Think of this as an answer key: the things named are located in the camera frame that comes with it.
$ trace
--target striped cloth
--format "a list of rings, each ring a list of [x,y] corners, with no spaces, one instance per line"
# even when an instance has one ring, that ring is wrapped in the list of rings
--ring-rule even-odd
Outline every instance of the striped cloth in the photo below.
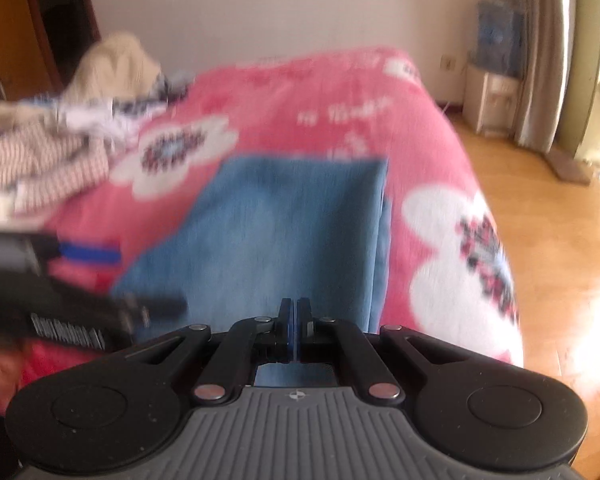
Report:
[[[0,190],[23,177],[40,175],[84,146],[75,136],[54,136],[41,121],[33,121],[0,136]]]
[[[0,224],[62,202],[109,174],[102,139],[58,136],[33,121],[0,136]]]

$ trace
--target pink blanket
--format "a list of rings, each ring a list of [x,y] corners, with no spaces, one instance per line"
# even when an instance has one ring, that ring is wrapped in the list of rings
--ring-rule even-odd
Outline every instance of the pink blanket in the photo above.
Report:
[[[61,238],[118,244],[119,269],[54,272],[107,290],[173,233],[221,161],[238,153],[387,156],[392,199],[382,323],[403,324],[522,364],[509,268],[471,165],[409,57],[390,48],[219,68],[148,124],[108,182],[67,202],[47,227]],[[24,383],[88,356],[36,344]]]

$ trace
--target black device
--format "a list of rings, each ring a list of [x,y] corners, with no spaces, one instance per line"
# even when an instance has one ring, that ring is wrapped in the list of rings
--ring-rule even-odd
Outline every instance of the black device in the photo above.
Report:
[[[0,332],[16,338],[115,352],[134,343],[138,327],[186,309],[184,298],[110,298],[49,276],[0,270]]]
[[[339,386],[253,386],[266,363]],[[587,414],[564,384],[403,326],[365,334],[283,300],[277,318],[194,324],[16,394],[16,480],[576,479]]]

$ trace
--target blue strap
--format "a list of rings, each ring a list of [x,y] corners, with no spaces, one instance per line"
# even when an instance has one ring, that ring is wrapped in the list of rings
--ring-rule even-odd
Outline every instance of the blue strap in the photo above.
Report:
[[[87,264],[118,265],[122,261],[120,251],[117,249],[102,249],[61,242],[60,252],[68,260]]]

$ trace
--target white cloth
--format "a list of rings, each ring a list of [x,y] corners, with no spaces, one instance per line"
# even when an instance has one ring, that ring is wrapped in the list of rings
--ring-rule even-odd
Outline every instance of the white cloth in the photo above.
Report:
[[[59,134],[102,138],[112,154],[123,154],[138,146],[138,133],[142,126],[166,109],[164,102],[148,104],[136,113],[117,111],[111,99],[93,105],[60,103],[55,126]]]

